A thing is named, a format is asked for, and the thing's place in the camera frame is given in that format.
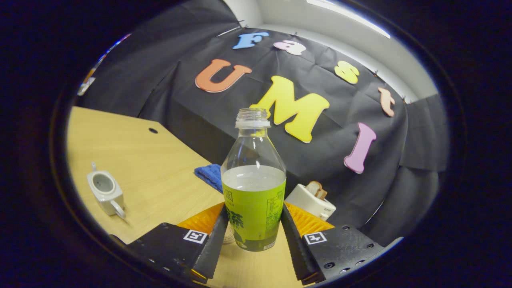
green bottle label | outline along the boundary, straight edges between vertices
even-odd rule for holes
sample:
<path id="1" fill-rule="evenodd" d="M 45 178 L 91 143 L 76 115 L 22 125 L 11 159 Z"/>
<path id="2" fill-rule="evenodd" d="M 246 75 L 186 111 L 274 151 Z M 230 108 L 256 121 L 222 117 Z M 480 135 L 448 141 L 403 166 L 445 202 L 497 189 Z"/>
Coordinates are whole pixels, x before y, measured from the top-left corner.
<path id="1" fill-rule="evenodd" d="M 274 245 L 283 211 L 286 180 L 273 189 L 240 191 L 222 182 L 229 222 L 238 246 L 263 251 Z"/>

orange soft gripper pad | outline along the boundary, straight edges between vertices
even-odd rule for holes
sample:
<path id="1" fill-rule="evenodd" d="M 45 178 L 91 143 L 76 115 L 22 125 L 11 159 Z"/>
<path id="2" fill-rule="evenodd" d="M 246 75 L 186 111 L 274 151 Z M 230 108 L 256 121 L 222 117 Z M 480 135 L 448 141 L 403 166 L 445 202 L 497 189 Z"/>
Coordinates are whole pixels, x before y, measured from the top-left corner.
<path id="1" fill-rule="evenodd" d="M 285 202 L 288 211 L 290 212 L 293 222 L 297 227 L 298 233 L 302 236 L 305 234 L 324 231 L 334 228 L 333 225 L 323 221 L 322 219 L 314 216 L 313 214 L 302 210 L 301 208 Z"/>
<path id="2" fill-rule="evenodd" d="M 196 230 L 203 233 L 211 234 L 214 230 L 215 222 L 221 213 L 222 206 L 224 206 L 224 202 L 219 203 L 215 206 L 212 206 L 190 218 L 179 223 L 177 226 Z"/>

ceiling light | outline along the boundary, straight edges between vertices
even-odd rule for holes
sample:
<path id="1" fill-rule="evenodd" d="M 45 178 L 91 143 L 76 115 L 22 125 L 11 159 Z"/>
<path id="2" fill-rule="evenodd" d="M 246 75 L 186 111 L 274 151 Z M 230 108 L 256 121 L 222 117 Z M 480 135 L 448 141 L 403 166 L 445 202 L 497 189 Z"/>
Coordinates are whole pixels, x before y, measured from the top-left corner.
<path id="1" fill-rule="evenodd" d="M 367 26 L 367 27 L 370 27 L 372 28 L 373 30 L 377 31 L 378 33 L 386 36 L 388 39 L 391 39 L 391 36 L 389 34 L 386 33 L 386 31 L 384 31 L 383 29 L 379 28 L 377 25 L 371 23 L 370 21 L 362 18 L 361 16 L 355 14 L 354 12 L 351 12 L 341 6 L 338 6 L 332 2 L 329 2 L 327 0 L 306 0 L 307 3 L 309 4 L 312 4 L 312 5 L 315 5 L 315 6 L 319 6 L 319 7 L 322 7 L 322 8 L 325 8 L 325 9 L 329 9 L 331 11 L 334 11 L 336 13 L 339 13 L 341 15 L 344 15 L 348 18 L 351 18 L 351 19 L 354 19 L 356 20 L 357 22 Z"/>

foam letter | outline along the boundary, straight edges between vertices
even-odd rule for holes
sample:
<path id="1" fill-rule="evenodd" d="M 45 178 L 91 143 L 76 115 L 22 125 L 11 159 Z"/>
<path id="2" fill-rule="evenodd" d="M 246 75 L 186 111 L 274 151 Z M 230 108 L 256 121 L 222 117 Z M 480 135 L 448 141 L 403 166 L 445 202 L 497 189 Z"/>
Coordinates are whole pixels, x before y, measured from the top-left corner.
<path id="1" fill-rule="evenodd" d="M 395 99 L 393 99 L 393 97 L 391 97 L 391 93 L 384 88 L 379 87 L 379 92 L 380 105 L 382 106 L 382 109 L 388 116 L 393 117 L 395 115 L 395 111 L 391 110 L 391 103 L 395 104 Z"/>
<path id="2" fill-rule="evenodd" d="M 238 35 L 240 37 L 240 40 L 238 41 L 238 44 L 233 46 L 233 49 L 240 49 L 240 48 L 249 48 L 254 46 L 254 43 L 258 43 L 261 41 L 262 36 L 268 36 L 267 32 L 260 32 L 260 33 L 250 33 L 250 34 L 242 34 Z"/>
<path id="3" fill-rule="evenodd" d="M 338 66 L 334 67 L 336 75 L 341 77 L 343 80 L 350 84 L 357 83 L 357 76 L 359 76 L 359 70 L 352 66 L 350 63 L 345 61 L 338 62 Z"/>
<path id="4" fill-rule="evenodd" d="M 293 55 L 301 55 L 302 51 L 306 50 L 306 47 L 304 45 L 293 42 L 290 40 L 284 40 L 283 42 L 276 42 L 274 43 L 274 47 L 279 48 L 281 50 L 286 50 L 286 52 L 293 54 Z"/>
<path id="5" fill-rule="evenodd" d="M 229 65 L 231 65 L 231 63 L 226 60 L 213 59 L 211 64 L 197 75 L 196 86 L 210 93 L 222 92 L 231 87 L 231 85 L 233 85 L 245 73 L 252 72 L 252 70 L 248 67 L 235 65 L 233 67 L 234 71 L 231 72 L 231 74 L 229 74 L 222 82 L 213 83 L 210 80 L 215 75 L 215 73 L 217 73 L 223 67 L 229 67 Z"/>
<path id="6" fill-rule="evenodd" d="M 345 157 L 343 162 L 347 168 L 357 174 L 361 174 L 365 169 L 363 162 L 365 161 L 368 150 L 370 149 L 370 144 L 373 140 L 377 139 L 377 135 L 375 135 L 375 132 L 365 124 L 358 123 L 357 125 L 359 126 L 359 135 L 355 142 L 354 149 L 349 156 Z"/>
<path id="7" fill-rule="evenodd" d="M 266 109 L 267 118 L 269 118 L 269 109 L 275 103 L 274 123 L 276 125 L 297 114 L 292 122 L 286 123 L 285 130 L 304 143 L 311 142 L 311 131 L 321 112 L 329 108 L 329 102 L 315 93 L 310 93 L 295 100 L 292 81 L 281 76 L 272 76 L 271 79 L 273 84 L 270 89 L 258 104 L 250 107 Z"/>

black fabric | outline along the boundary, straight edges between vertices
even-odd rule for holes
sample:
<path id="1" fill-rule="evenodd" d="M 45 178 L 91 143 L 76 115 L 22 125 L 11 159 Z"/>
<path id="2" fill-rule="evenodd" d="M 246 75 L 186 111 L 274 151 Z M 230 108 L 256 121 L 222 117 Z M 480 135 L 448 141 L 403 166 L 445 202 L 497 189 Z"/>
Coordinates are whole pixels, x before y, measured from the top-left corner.
<path id="1" fill-rule="evenodd" d="M 137 117 L 151 90 L 190 47 L 238 25 L 220 0 L 194 0 L 163 11 L 108 53 L 77 105 Z"/>
<path id="2" fill-rule="evenodd" d="M 448 119 L 441 96 L 434 95 L 406 106 L 409 119 L 400 165 L 444 171 L 449 158 Z"/>
<path id="3" fill-rule="evenodd" d="M 437 172 L 400 167 L 385 201 L 361 232 L 383 246 L 406 236 L 427 213 L 438 191 Z"/>
<path id="4" fill-rule="evenodd" d="M 317 93 L 329 101 L 330 108 L 318 118 L 311 143 L 285 132 L 285 123 L 294 117 L 275 125 L 274 108 L 270 109 L 269 137 L 288 171 L 285 196 L 298 183 L 317 180 L 337 207 L 330 223 L 353 225 L 383 246 L 393 237 L 405 236 L 412 223 L 422 217 L 423 209 L 430 206 L 438 191 L 437 172 L 446 166 L 446 145 L 439 144 L 447 140 L 439 96 L 407 106 L 392 87 L 363 65 L 305 38 L 251 28 L 217 36 L 238 25 L 234 16 L 223 10 L 227 6 L 212 1 L 208 9 L 199 9 L 202 1 L 190 3 L 196 6 L 188 4 L 191 6 L 179 9 L 195 11 L 194 15 L 201 11 L 203 17 L 219 13 L 218 17 L 211 16 L 219 23 L 206 25 L 196 18 L 167 11 L 108 54 L 79 105 L 158 121 L 208 161 L 222 164 L 238 135 L 234 128 L 238 110 L 258 103 L 271 87 L 272 76 L 287 78 L 294 83 L 295 99 Z M 169 24 L 165 19 L 171 15 L 176 17 Z M 170 26 L 162 29 L 160 25 L 165 23 Z M 147 31 L 154 31 L 154 35 L 147 35 Z M 240 34 L 255 32 L 268 32 L 269 36 L 254 47 L 232 49 Z M 273 43 L 283 40 L 299 42 L 307 50 L 302 55 L 292 55 L 273 47 Z M 225 91 L 208 93 L 195 85 L 195 78 L 216 58 L 229 61 L 231 66 L 215 74 L 213 82 L 222 81 L 234 65 L 247 66 L 252 72 Z M 359 70 L 357 84 L 349 84 L 334 73 L 341 60 Z M 378 87 L 388 89 L 395 99 L 394 117 L 382 110 Z M 354 173 L 343 162 L 356 143 L 358 122 L 368 125 L 377 135 L 362 174 Z M 413 170 L 400 165 L 422 170 L 410 175 L 406 171 Z M 394 207 L 408 212 L 410 219 L 395 217 Z"/>

